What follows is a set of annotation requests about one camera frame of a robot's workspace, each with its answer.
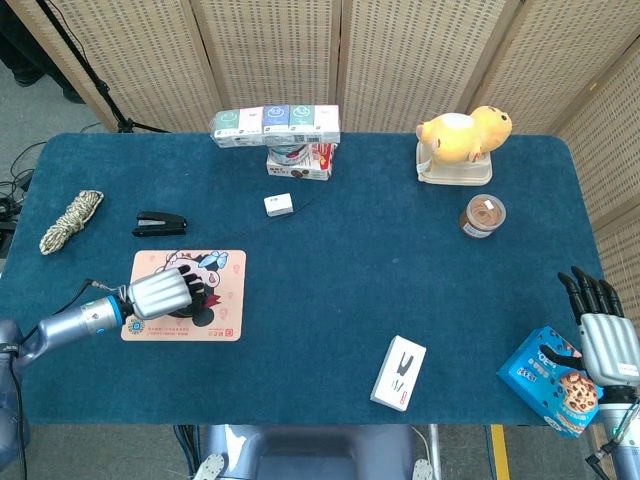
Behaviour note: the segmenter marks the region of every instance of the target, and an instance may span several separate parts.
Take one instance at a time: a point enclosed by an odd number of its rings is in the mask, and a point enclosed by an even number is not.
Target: blue ring
[[[118,326],[121,327],[122,325],[124,325],[124,322],[122,321],[122,314],[120,313],[120,307],[118,307],[118,302],[116,302],[116,299],[113,298],[113,295],[109,295],[107,299],[109,300],[109,303],[113,308],[113,313],[116,316],[116,322],[118,323]]]

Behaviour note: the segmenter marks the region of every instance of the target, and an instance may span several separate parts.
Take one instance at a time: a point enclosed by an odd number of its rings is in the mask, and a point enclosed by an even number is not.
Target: plastic container
[[[503,203],[492,195],[473,197],[462,215],[460,228],[472,238],[486,238],[507,218]]]
[[[279,165],[297,165],[308,156],[308,145],[280,145],[269,148],[269,158]]]

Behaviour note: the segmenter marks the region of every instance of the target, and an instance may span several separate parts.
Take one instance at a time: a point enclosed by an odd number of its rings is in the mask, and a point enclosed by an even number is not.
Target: stuffed animal
[[[495,150],[511,134],[509,115],[494,107],[476,108],[471,115],[445,113],[418,125],[420,142],[431,146],[432,159],[442,163],[474,162]]]

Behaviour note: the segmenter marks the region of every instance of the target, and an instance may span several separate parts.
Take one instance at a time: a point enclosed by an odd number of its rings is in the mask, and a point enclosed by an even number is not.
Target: cartoon illustration
[[[157,270],[158,272],[186,265],[189,267],[189,273],[197,275],[199,280],[204,283],[202,297],[195,300],[190,306],[171,313],[172,317],[192,317],[196,327],[206,327],[213,322],[214,311],[211,307],[221,303],[221,297],[215,294],[215,288],[220,284],[218,270],[224,268],[228,257],[227,252],[218,251],[192,257],[190,253],[177,250],[167,255],[166,263]]]

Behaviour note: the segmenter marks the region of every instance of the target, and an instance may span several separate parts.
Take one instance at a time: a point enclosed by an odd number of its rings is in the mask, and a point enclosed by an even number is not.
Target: rope coil
[[[57,252],[71,235],[82,230],[102,202],[104,194],[97,190],[82,190],[40,240],[43,255]]]

